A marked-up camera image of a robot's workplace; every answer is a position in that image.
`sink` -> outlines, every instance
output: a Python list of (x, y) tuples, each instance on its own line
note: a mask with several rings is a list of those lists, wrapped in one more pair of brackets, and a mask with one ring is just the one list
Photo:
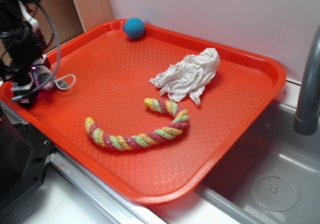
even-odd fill
[(320, 223), (320, 131), (295, 133), (294, 115), (273, 101), (202, 181), (205, 195), (244, 223)]

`plastic tray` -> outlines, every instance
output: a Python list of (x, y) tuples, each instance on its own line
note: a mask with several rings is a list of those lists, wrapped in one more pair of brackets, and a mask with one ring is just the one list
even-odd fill
[[(62, 46), (57, 77), (75, 74), (72, 89), (42, 91), (32, 107), (23, 108), (11, 101), (11, 85), (5, 83), (1, 99), (125, 197), (142, 204), (168, 202), (201, 182), (281, 90), (286, 74), (272, 59), (150, 25), (134, 41), (122, 31), (124, 24), (101, 24)], [(108, 151), (88, 138), (88, 116), (112, 135), (137, 135), (170, 123), (171, 116), (143, 104), (145, 98), (168, 99), (149, 79), (207, 47), (216, 48), (220, 65), (200, 107), (189, 97), (179, 103), (190, 116), (181, 136), (124, 152)], [(51, 63), (56, 54), (48, 54)]]

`yarn ball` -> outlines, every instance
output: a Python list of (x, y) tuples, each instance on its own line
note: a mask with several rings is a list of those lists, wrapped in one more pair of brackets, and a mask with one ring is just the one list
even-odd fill
[(145, 33), (145, 25), (141, 19), (128, 19), (124, 25), (123, 31), (131, 39), (139, 39)]

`faucet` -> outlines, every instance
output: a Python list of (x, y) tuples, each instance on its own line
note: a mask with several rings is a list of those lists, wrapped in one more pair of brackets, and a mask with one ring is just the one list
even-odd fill
[(320, 26), (304, 70), (293, 129), (301, 135), (312, 135), (317, 130), (320, 113)]

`twisted rope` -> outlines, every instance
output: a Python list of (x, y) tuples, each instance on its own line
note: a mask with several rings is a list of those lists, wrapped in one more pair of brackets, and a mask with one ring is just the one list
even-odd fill
[(88, 117), (85, 121), (85, 130), (89, 137), (99, 146), (110, 150), (124, 151), (147, 148), (166, 140), (172, 140), (177, 135), (181, 135), (183, 130), (187, 128), (188, 111), (177, 105), (176, 102), (146, 98), (144, 105), (153, 111), (172, 115), (174, 117), (173, 122), (154, 132), (129, 137), (109, 135), (101, 130), (91, 117)]

